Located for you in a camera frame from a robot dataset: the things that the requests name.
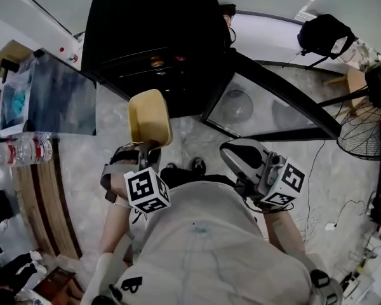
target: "white shirt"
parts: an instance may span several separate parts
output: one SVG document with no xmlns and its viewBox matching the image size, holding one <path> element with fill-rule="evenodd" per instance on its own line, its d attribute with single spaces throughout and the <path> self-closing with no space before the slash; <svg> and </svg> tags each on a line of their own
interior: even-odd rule
<svg viewBox="0 0 381 305">
<path fill-rule="evenodd" d="M 239 195 L 215 182 L 171 190 L 119 284 L 127 304 L 307 304 L 309 272 L 266 242 Z"/>
</svg>

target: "white sneaker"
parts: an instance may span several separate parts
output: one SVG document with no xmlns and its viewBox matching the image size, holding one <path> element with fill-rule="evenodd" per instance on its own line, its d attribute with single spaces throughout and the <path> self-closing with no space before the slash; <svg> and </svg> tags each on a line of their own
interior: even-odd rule
<svg viewBox="0 0 381 305">
<path fill-rule="evenodd" d="M 44 275 L 48 273 L 48 270 L 44 266 L 40 265 L 37 261 L 32 261 L 32 264 L 36 267 L 38 272 L 43 273 Z"/>
<path fill-rule="evenodd" d="M 30 251 L 31 260 L 33 261 L 40 261 L 43 259 L 42 255 L 37 251 Z"/>
</svg>

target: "black backpack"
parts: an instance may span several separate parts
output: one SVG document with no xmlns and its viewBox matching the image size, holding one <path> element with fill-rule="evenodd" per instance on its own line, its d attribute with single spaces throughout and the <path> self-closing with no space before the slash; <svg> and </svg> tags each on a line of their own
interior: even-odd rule
<svg viewBox="0 0 381 305">
<path fill-rule="evenodd" d="M 339 53 L 332 53 L 331 50 L 336 41 L 346 36 L 347 40 L 341 51 Z M 327 58 L 336 59 L 346 52 L 355 40 L 356 37 L 350 27 L 339 22 L 332 15 L 327 14 L 304 23 L 298 34 L 299 45 L 303 49 L 302 55 L 313 52 L 324 56 L 324 58 L 309 65 L 306 69 L 314 67 Z"/>
</svg>

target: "glass door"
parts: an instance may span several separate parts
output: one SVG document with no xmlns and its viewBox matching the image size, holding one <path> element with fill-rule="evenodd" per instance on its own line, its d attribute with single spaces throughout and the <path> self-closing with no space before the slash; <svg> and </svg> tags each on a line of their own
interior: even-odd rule
<svg viewBox="0 0 381 305">
<path fill-rule="evenodd" d="M 340 125 L 311 98 L 272 71 L 231 50 L 227 79 L 202 115 L 231 137 L 261 141 L 336 139 Z"/>
</svg>

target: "glass panel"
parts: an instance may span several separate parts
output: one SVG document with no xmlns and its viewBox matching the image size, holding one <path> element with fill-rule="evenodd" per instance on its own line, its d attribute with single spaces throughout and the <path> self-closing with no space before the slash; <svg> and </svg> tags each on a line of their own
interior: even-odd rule
<svg viewBox="0 0 381 305">
<path fill-rule="evenodd" d="M 315 127 L 292 106 L 237 73 L 208 121 L 242 137 Z"/>
</svg>

